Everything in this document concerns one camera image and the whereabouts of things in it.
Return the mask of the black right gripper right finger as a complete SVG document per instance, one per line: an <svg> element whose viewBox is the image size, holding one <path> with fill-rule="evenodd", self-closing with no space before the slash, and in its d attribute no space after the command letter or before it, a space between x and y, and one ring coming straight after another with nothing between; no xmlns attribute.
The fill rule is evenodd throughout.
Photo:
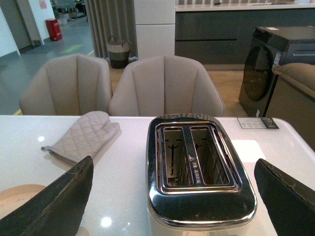
<svg viewBox="0 0 315 236"><path fill-rule="evenodd" d="M254 167L259 194L279 236L315 234L315 191L264 159Z"/></svg>

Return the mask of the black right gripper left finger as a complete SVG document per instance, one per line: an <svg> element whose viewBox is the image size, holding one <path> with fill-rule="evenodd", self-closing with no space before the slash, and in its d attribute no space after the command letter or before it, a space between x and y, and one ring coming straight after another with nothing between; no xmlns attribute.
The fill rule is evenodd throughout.
<svg viewBox="0 0 315 236"><path fill-rule="evenodd" d="M2 236L74 236L93 183L94 163L86 156L33 198L0 221Z"/></svg>

